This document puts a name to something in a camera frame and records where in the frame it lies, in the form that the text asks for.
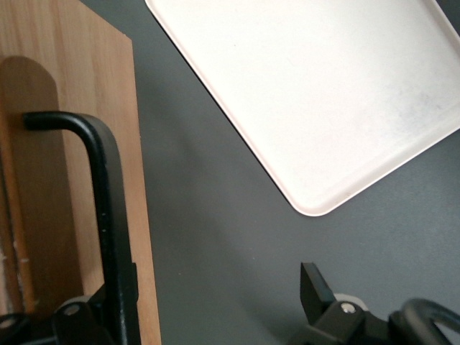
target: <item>black plastic part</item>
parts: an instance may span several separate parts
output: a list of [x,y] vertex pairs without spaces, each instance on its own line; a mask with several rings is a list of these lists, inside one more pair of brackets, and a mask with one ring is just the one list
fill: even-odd
[[332,290],[312,262],[300,266],[300,301],[310,325],[336,301]]
[[99,119],[61,111],[24,114],[32,131],[67,129],[77,134],[88,152],[106,297],[104,325],[117,344],[140,344],[137,274],[129,246],[123,177],[116,141]]
[[71,303],[52,317],[57,345],[115,345],[108,331],[97,324],[87,303]]
[[410,345],[451,345],[435,323],[460,334],[460,316],[430,300],[412,299],[400,312],[400,333]]
[[25,314],[0,316],[0,345],[18,344],[29,337],[30,320]]

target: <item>wooden board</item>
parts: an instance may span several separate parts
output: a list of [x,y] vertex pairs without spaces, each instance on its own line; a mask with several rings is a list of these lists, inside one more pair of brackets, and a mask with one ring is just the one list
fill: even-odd
[[[14,56],[50,74],[59,110],[97,116],[114,133],[138,269],[142,343],[160,344],[131,41],[76,0],[3,0],[0,65]],[[64,133],[63,149],[81,282],[84,293],[92,294],[103,278],[88,158],[73,134]]]

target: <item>gray table surface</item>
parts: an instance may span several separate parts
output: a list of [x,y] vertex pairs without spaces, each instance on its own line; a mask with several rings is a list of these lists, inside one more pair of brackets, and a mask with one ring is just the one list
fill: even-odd
[[[443,0],[460,27],[460,2]],[[285,344],[301,262],[376,316],[411,297],[460,312],[460,133],[332,213],[294,211],[143,0],[83,0],[134,45],[163,345]]]

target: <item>wooden panel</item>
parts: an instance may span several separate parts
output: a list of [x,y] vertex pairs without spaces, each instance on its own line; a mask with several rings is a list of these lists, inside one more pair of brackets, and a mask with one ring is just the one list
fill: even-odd
[[[142,342],[160,344],[131,41],[76,0],[2,0],[0,59],[15,55],[52,76],[60,110],[97,116],[114,133],[139,273]],[[93,293],[102,272],[88,159],[73,134],[64,135],[64,147],[83,289]]]
[[57,108],[55,82],[43,67],[17,56],[0,62],[1,160],[16,243],[16,256],[7,258],[16,260],[25,310],[37,318],[83,293],[63,135],[22,125],[26,111]]

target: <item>silver bolt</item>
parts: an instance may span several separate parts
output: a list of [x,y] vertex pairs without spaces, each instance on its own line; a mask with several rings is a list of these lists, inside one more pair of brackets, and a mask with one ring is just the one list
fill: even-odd
[[357,309],[351,303],[342,303],[340,306],[346,314],[355,314],[357,311]]
[[73,314],[76,314],[79,310],[80,306],[78,304],[72,304],[64,310],[64,314],[67,316],[72,316]]
[[16,318],[15,317],[8,318],[8,319],[3,320],[2,322],[0,322],[0,328],[1,329],[8,328],[8,327],[13,326],[15,323],[16,323]]

